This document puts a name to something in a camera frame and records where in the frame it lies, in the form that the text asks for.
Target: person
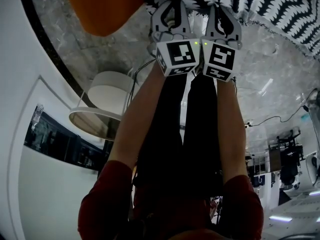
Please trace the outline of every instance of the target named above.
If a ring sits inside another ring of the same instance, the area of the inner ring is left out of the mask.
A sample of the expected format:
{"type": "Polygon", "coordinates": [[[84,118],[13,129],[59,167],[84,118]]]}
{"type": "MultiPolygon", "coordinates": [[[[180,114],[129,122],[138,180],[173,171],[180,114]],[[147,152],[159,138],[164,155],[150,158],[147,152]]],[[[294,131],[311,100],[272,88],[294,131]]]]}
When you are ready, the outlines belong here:
{"type": "Polygon", "coordinates": [[[247,175],[246,131],[234,85],[218,80],[216,92],[213,78],[200,72],[192,80],[182,143],[186,81],[187,74],[165,78],[155,63],[81,203],[83,240],[261,238],[263,208],[247,175]],[[128,221],[135,165],[133,220],[128,221]],[[215,225],[209,201],[217,195],[223,205],[215,225]]]}

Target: black floor border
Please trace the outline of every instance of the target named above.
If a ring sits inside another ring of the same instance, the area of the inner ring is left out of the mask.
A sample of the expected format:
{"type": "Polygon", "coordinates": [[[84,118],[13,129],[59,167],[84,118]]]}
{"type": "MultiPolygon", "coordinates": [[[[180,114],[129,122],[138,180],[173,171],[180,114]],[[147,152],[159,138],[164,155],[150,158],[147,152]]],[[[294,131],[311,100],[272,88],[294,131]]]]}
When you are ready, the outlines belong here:
{"type": "MultiPolygon", "coordinates": [[[[52,45],[45,29],[43,28],[36,9],[34,7],[34,3],[32,0],[21,0],[25,14],[29,20],[29,23],[38,38],[40,44],[42,45],[45,52],[48,54],[49,58],[58,69],[63,78],[67,81],[67,83],[71,86],[71,88],[75,91],[75,93],[81,97],[84,90],[78,84],[76,79],[70,73],[69,69],[62,61],[60,56],[58,55],[56,49],[52,45]]],[[[96,106],[89,100],[89,97],[86,93],[83,94],[82,97],[83,102],[90,108],[96,108],[96,106]]]]}

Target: chevron pattern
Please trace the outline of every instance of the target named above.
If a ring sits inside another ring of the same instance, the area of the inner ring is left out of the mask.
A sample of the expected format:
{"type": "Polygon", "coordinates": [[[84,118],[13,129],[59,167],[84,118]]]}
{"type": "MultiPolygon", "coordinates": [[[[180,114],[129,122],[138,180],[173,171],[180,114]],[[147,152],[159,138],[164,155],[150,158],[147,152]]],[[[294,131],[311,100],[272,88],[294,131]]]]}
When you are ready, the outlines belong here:
{"type": "MultiPolygon", "coordinates": [[[[146,0],[152,14],[166,0],[146,0]]],[[[183,0],[192,10],[212,4],[231,8],[245,22],[249,12],[269,21],[295,44],[304,45],[313,56],[320,55],[320,0],[183,0]]]]}

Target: gray floor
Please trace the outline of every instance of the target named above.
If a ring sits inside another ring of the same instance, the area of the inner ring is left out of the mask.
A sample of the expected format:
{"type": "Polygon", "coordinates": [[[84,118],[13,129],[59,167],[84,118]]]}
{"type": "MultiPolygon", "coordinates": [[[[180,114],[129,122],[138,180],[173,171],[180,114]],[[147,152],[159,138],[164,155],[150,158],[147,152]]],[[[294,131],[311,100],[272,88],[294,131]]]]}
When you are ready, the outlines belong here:
{"type": "MultiPolygon", "coordinates": [[[[53,46],[84,90],[99,72],[126,73],[150,58],[146,50],[150,16],[143,7],[113,35],[96,37],[84,32],[68,0],[33,0],[33,3],[53,46]]],[[[320,86],[319,62],[305,57],[280,35],[259,25],[244,26],[242,43],[243,61],[239,65],[237,88],[245,122],[255,125],[272,116],[286,120],[311,90],[320,86]]],[[[150,68],[141,71],[140,83],[150,68]]],[[[308,117],[301,118],[305,114],[300,109],[287,123],[274,118],[247,129],[247,152],[264,155],[268,140],[292,128],[301,129],[300,142],[305,153],[316,150],[312,122],[308,117]]]]}

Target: white cube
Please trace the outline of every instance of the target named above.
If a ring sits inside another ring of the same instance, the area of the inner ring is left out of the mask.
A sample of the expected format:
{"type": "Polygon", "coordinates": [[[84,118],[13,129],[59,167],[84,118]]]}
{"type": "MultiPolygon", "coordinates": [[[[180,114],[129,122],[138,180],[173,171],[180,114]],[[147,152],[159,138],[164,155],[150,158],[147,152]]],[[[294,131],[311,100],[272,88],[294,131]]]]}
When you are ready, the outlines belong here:
{"type": "Polygon", "coordinates": [[[158,42],[156,59],[165,77],[189,73],[199,65],[200,39],[158,42]]]}
{"type": "Polygon", "coordinates": [[[203,74],[228,82],[238,72],[235,65],[241,61],[241,52],[228,45],[202,40],[204,57],[203,74]]]}

